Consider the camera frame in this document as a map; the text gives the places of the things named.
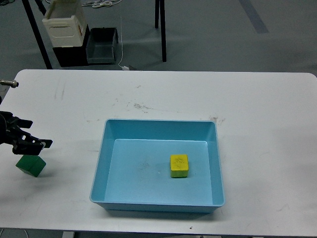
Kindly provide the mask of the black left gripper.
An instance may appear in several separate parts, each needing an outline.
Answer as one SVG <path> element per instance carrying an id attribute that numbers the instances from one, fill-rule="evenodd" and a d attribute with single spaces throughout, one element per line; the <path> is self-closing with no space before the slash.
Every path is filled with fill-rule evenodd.
<path id="1" fill-rule="evenodd" d="M 0 112 L 0 143 L 13 146 L 12 152 L 16 155 L 39 155 L 45 148 L 50 148 L 53 141 L 50 139 L 38 139 L 30 134 L 12 136 L 10 129 L 13 127 L 30 128 L 31 120 L 20 119 L 11 112 Z"/>

